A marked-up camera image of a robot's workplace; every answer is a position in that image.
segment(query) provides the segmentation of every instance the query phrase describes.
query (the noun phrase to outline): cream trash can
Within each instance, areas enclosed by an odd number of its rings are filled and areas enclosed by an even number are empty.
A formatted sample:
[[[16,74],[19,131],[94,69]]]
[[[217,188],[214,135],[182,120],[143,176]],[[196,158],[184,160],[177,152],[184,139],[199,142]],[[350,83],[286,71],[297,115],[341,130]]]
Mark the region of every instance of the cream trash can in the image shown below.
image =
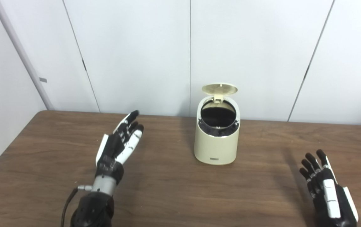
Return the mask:
[[[231,84],[217,83],[203,86],[202,91],[210,96],[198,106],[195,156],[207,164],[229,164],[237,156],[241,116],[237,103],[225,96],[238,89]]]

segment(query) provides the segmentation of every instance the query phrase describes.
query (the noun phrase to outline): prosthetic hand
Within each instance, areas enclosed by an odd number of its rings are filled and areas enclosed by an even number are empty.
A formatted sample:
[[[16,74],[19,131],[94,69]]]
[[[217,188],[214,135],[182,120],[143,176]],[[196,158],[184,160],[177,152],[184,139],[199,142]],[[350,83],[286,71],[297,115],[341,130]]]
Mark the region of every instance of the prosthetic hand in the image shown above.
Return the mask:
[[[301,162],[305,169],[301,168],[300,173],[313,198],[318,227],[356,227],[358,213],[348,188],[338,184],[325,153],[318,150],[317,155],[322,167],[307,153]]]
[[[64,226],[65,210],[79,190],[90,191],[81,198],[71,217],[71,227],[111,227],[114,214],[113,192],[121,181],[123,164],[136,148],[144,127],[133,122],[139,111],[128,114],[110,135],[104,135],[96,157],[97,171],[94,184],[80,185],[69,196],[63,210],[61,227]]]

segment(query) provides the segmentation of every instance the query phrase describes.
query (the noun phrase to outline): wood grain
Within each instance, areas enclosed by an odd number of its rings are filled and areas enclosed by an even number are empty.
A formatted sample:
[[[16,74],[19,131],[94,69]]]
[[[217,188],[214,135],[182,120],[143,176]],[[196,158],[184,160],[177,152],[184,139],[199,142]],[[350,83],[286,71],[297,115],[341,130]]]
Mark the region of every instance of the wood grain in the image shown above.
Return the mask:
[[[0,226],[59,226],[72,188],[93,182],[102,135],[123,116],[39,112],[0,157]],[[298,169],[305,153],[318,148],[349,187],[361,226],[359,125],[244,120],[236,161],[210,166],[193,156],[193,118],[138,121],[145,132],[115,192],[114,226],[313,227]],[[68,219],[82,195],[71,202]]]

